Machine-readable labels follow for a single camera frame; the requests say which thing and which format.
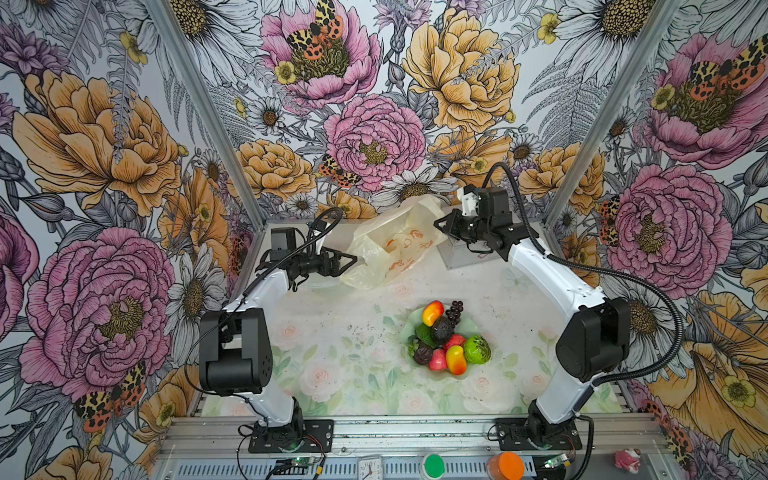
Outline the translucent plastic bag orange print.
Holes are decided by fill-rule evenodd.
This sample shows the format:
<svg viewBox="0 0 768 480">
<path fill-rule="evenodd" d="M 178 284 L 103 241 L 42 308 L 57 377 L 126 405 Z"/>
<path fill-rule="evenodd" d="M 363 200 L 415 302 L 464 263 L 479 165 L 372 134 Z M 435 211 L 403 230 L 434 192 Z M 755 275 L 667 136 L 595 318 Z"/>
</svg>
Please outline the translucent plastic bag orange print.
<svg viewBox="0 0 768 480">
<path fill-rule="evenodd" d="M 361 224 L 348 249 L 357 262 L 341 275 L 341 282 L 358 290 L 391 283 L 446 240 L 434 226 L 442 217 L 442 200 L 429 194 L 408 198 L 400 207 Z"/>
</svg>

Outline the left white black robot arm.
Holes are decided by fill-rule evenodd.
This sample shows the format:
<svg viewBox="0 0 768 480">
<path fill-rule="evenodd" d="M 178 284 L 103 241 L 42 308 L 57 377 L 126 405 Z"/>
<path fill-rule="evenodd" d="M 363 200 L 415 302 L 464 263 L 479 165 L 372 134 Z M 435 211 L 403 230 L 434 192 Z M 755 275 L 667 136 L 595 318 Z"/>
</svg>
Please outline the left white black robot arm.
<svg viewBox="0 0 768 480">
<path fill-rule="evenodd" d="M 309 276 L 338 278 L 357 262 L 356 256 L 323 245 L 330 229 L 321 222 L 305 239 L 295 227 L 272 230 L 270 249 L 253 281 L 236 299 L 200 320 L 196 347 L 200 388 L 208 395 L 237 398 L 254 412 L 251 453 L 326 449 L 306 424 L 298 400 L 272 380 L 267 319 L 279 301 Z"/>
</svg>

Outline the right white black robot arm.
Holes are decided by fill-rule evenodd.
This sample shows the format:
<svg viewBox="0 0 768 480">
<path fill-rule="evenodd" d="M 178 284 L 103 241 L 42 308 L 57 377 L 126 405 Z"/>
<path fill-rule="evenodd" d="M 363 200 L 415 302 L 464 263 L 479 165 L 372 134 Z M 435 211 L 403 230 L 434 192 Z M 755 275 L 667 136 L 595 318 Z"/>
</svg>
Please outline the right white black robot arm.
<svg viewBox="0 0 768 480">
<path fill-rule="evenodd" d="M 628 356 L 630 307 L 559 263 L 528 221 L 515 222 L 505 189 L 468 186 L 457 196 L 461 207 L 434 226 L 453 240 L 480 243 L 498 254 L 527 275 L 563 317 L 555 346 L 558 367 L 518 429 L 530 445 L 550 448 L 575 431 L 576 416 L 598 381 Z"/>
</svg>

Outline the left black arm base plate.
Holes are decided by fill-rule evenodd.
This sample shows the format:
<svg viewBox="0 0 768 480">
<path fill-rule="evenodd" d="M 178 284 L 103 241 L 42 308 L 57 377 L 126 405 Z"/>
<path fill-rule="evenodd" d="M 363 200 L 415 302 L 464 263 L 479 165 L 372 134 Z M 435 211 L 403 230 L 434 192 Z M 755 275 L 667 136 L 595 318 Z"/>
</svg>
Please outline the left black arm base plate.
<svg viewBox="0 0 768 480">
<path fill-rule="evenodd" d="M 251 454 L 330 453 L 335 422 L 331 419 L 304 420 L 280 427 L 261 429 L 248 444 Z"/>
</svg>

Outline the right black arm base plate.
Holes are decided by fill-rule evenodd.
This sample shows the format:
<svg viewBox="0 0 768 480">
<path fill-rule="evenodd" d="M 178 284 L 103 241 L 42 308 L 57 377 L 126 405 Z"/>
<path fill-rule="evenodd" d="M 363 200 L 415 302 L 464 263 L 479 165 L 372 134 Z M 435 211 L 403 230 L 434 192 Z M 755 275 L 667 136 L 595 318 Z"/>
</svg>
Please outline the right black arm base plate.
<svg viewBox="0 0 768 480">
<path fill-rule="evenodd" d="M 491 432 L 502 451 L 582 449 L 573 420 L 554 425 L 538 418 L 497 418 Z"/>
</svg>

